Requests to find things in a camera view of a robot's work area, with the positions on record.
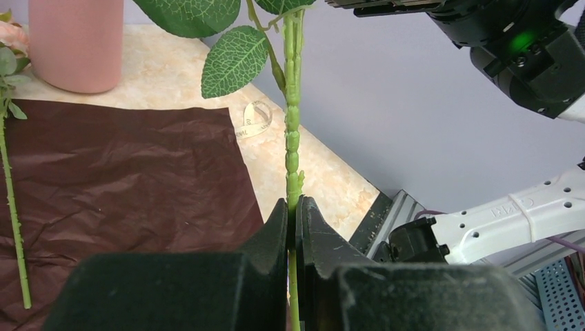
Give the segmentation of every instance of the brown wrapping paper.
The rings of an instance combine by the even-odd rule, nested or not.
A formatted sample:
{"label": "brown wrapping paper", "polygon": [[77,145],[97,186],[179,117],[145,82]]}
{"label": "brown wrapping paper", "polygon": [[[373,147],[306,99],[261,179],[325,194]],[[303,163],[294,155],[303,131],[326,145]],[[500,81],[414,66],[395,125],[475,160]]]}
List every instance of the brown wrapping paper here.
{"label": "brown wrapping paper", "polygon": [[40,330],[92,254],[233,250],[263,224],[227,109],[15,103],[29,117],[9,120],[6,136],[33,306],[22,306],[0,203],[2,331]]}

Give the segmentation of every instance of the metal plate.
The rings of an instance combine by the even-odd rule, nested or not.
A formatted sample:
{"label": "metal plate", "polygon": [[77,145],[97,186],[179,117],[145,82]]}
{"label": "metal plate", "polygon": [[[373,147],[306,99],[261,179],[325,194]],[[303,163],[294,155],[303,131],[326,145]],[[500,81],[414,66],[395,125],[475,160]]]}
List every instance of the metal plate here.
{"label": "metal plate", "polygon": [[535,272],[549,331],[585,331],[585,312],[564,259]]}

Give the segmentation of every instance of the stem with thorns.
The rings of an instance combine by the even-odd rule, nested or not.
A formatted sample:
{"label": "stem with thorns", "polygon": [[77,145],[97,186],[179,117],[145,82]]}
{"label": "stem with thorns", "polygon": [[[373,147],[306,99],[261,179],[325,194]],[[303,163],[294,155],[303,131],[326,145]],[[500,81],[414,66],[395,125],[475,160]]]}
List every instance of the stem with thorns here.
{"label": "stem with thorns", "polygon": [[[301,101],[301,51],[303,47],[304,10],[298,10],[284,17],[284,53],[286,79],[286,200],[288,222],[295,228],[296,209],[302,194],[304,172],[299,169],[299,104]],[[299,295],[297,290],[297,253],[291,243],[289,252],[290,319],[293,331],[300,330]]]}
{"label": "stem with thorns", "polygon": [[20,222],[18,220],[17,205],[14,199],[14,187],[12,186],[12,173],[10,163],[8,162],[8,150],[6,148],[5,120],[8,117],[8,105],[12,102],[8,89],[0,90],[0,99],[2,100],[2,109],[0,113],[0,154],[2,156],[2,165],[4,167],[4,177],[6,178],[6,191],[8,193],[8,207],[10,209],[10,220],[12,222],[12,232],[14,233],[14,246],[17,251],[17,263],[20,276],[20,285],[22,289],[22,299],[24,308],[32,307],[30,299],[30,290],[28,287],[28,277],[26,274],[26,262],[24,259],[24,249],[22,235],[20,233]]}

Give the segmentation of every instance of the tag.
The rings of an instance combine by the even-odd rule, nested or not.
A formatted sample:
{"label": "tag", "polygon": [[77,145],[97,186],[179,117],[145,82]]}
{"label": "tag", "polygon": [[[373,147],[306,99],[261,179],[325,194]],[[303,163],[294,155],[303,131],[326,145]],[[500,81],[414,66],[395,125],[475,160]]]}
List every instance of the tag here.
{"label": "tag", "polygon": [[[260,115],[260,121],[255,122],[256,114]],[[235,128],[238,139],[257,136],[268,130],[272,123],[272,110],[262,101],[249,103],[244,109],[244,125]]]}

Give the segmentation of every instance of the screw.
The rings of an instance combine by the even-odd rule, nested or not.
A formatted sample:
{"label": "screw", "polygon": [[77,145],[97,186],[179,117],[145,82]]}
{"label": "screw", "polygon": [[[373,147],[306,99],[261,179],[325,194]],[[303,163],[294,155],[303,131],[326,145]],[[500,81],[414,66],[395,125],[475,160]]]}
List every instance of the screw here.
{"label": "screw", "polygon": [[519,66],[522,68],[522,67],[524,67],[525,64],[526,64],[526,57],[518,57],[516,59],[516,66]]}
{"label": "screw", "polygon": [[540,46],[538,46],[538,45],[532,45],[531,46],[531,52],[534,55],[540,54],[540,52],[541,52]]}
{"label": "screw", "polygon": [[449,255],[449,253],[450,253],[449,247],[447,245],[441,245],[441,246],[439,246],[439,252],[441,252],[441,254],[443,256]]}

